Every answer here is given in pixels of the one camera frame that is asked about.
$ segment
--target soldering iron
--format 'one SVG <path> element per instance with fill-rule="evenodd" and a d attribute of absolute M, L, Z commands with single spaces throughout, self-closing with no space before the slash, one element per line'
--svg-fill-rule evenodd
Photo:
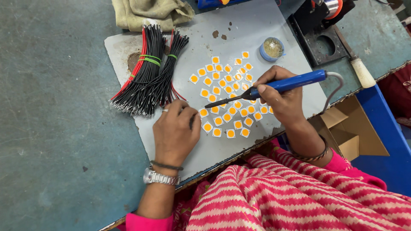
<path fill-rule="evenodd" d="M 294 88 L 298 88 L 298 87 L 302 87 L 302 86 L 309 85 L 312 83 L 323 81 L 329 76 L 336 77 L 339 80 L 339 86 L 328 96 L 324 109 L 321 112 L 322 114 L 327 110 L 328 103 L 330 102 L 331 97 L 344 85 L 344 79 L 342 78 L 340 74 L 336 72 L 327 72 L 321 69 L 321 70 L 316 70 L 310 73 L 297 75 L 297 76 L 294 76 L 288 79 L 273 81 L 273 82 L 267 83 L 266 85 L 273 87 L 274 89 L 276 89 L 278 92 L 281 93 L 281 92 L 291 90 Z M 235 101 L 238 99 L 256 100 L 258 98 L 261 98 L 261 96 L 258 93 L 257 88 L 252 86 L 240 96 L 236 96 L 236 97 L 229 98 L 229 99 L 223 99 L 223 100 L 211 103 L 211 104 L 207 104 L 205 108 L 212 108 L 212 107 L 219 106 L 222 104 L 227 104 L 228 102 Z"/>

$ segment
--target pink sleeve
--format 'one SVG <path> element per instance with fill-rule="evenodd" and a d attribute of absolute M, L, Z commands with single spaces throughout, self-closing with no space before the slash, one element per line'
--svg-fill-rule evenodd
<path fill-rule="evenodd" d="M 340 173 L 344 176 L 355 178 L 361 182 L 377 186 L 378 188 L 387 191 L 387 185 L 380 178 L 370 176 L 358 170 L 358 168 L 352 167 L 351 163 L 346 158 L 342 158 L 334 150 L 332 150 L 331 161 L 324 168 L 335 173 Z"/>
<path fill-rule="evenodd" d="M 117 228 L 121 231 L 171 231 L 173 228 L 173 215 L 164 219 L 150 219 L 128 213 L 125 227 L 122 224 L 117 226 Z"/>

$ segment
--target finger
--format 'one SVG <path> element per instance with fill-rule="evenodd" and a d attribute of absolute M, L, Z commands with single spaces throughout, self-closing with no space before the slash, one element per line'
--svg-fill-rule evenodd
<path fill-rule="evenodd" d="M 285 103 L 280 93 L 278 93 L 278 91 L 273 87 L 260 84 L 258 85 L 257 89 L 261 98 L 264 99 L 271 107 Z"/>
<path fill-rule="evenodd" d="M 180 113 L 178 117 L 181 118 L 182 120 L 190 121 L 191 117 L 193 117 L 193 115 L 197 113 L 198 111 L 196 109 L 192 107 L 186 107 L 182 110 L 182 112 Z"/>
<path fill-rule="evenodd" d="M 192 139 L 196 142 L 200 139 L 200 131 L 201 131 L 201 119 L 200 114 L 196 114 L 194 116 L 193 125 L 192 125 Z"/>
<path fill-rule="evenodd" d="M 181 109 L 188 107 L 188 103 L 186 101 L 182 101 L 179 99 L 174 100 L 171 104 L 170 104 L 170 108 L 168 113 L 168 116 L 173 116 L 173 117 L 177 117 L 180 112 Z"/>
<path fill-rule="evenodd" d="M 170 110 L 170 104 L 167 104 L 167 105 L 164 107 L 164 110 Z M 166 112 L 166 111 L 164 111 L 164 110 L 161 112 L 161 116 L 160 116 L 160 118 L 158 118 L 158 121 L 164 120 L 164 118 L 167 116 L 167 113 L 168 113 L 168 112 Z"/>
<path fill-rule="evenodd" d="M 277 65 L 272 66 L 268 71 L 266 71 L 257 81 L 254 83 L 254 87 L 260 84 L 266 84 L 272 80 L 287 79 L 296 76 L 291 71 L 279 67 Z"/>

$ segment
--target wire bundle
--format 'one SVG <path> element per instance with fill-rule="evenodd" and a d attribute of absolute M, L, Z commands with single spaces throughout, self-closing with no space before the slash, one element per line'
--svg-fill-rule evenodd
<path fill-rule="evenodd" d="M 170 40 L 170 53 L 167 57 L 167 61 L 164 68 L 161 70 L 160 75 L 156 81 L 153 82 L 156 85 L 153 88 L 153 96 L 159 103 L 161 108 L 164 108 L 167 104 L 171 103 L 174 99 L 182 99 L 182 97 L 173 87 L 172 79 L 174 75 L 174 65 L 177 62 L 177 57 L 180 51 L 187 45 L 189 37 L 187 35 L 181 36 L 180 30 L 171 32 Z"/>
<path fill-rule="evenodd" d="M 149 97 L 152 92 L 150 83 L 159 75 L 166 37 L 157 25 L 143 26 L 142 34 L 143 47 L 140 59 L 129 79 L 111 99 L 110 105 L 131 115 L 152 116 L 154 108 L 151 106 L 153 101 Z"/>

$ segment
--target dark red cloth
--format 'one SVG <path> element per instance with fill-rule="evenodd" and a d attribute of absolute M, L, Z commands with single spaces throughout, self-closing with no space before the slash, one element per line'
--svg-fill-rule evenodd
<path fill-rule="evenodd" d="M 411 64 L 378 82 L 396 121 L 411 128 Z"/>

